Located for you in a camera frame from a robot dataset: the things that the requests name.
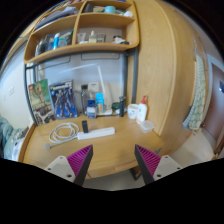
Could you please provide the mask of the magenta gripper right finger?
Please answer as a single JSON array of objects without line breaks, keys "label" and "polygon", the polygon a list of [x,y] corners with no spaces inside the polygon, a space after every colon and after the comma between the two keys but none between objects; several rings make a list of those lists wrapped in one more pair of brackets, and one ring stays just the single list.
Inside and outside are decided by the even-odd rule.
[{"label": "magenta gripper right finger", "polygon": [[159,156],[140,145],[135,145],[135,157],[145,184],[150,184],[182,169],[169,155]]}]

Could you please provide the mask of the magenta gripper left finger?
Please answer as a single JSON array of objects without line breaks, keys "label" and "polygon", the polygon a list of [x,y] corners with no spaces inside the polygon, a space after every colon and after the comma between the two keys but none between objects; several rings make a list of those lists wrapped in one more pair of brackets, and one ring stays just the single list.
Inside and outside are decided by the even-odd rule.
[{"label": "magenta gripper left finger", "polygon": [[77,152],[65,157],[59,156],[46,168],[56,176],[82,186],[93,156],[93,146],[86,146]]}]

